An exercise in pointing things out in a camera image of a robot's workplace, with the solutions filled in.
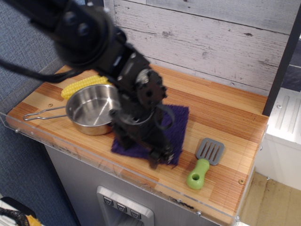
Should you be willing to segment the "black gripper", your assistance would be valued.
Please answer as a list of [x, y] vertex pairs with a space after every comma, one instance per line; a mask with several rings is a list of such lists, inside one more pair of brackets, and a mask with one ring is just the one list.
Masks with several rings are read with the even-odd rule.
[[134, 144], [147, 148], [152, 169], [156, 169], [165, 160], [172, 159], [173, 148], [164, 135], [164, 130], [174, 123], [172, 110], [155, 109], [140, 119], [135, 119], [121, 110], [111, 110], [110, 116], [119, 145], [125, 150]]

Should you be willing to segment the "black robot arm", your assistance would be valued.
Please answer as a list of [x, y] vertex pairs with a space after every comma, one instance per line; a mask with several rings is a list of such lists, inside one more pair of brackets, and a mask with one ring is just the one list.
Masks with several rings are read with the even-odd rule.
[[87, 70], [108, 78], [117, 89], [119, 110], [111, 110], [113, 131], [124, 148], [138, 143], [149, 150], [150, 166], [169, 163], [173, 148], [164, 135], [165, 113], [173, 112], [162, 100], [166, 87], [149, 61], [116, 27], [104, 8], [79, 5], [73, 0], [10, 0], [9, 5], [29, 17], [32, 25], [53, 41], [60, 59], [70, 67], [65, 73], [43, 75], [1, 60], [10, 71], [41, 81], [59, 83]]

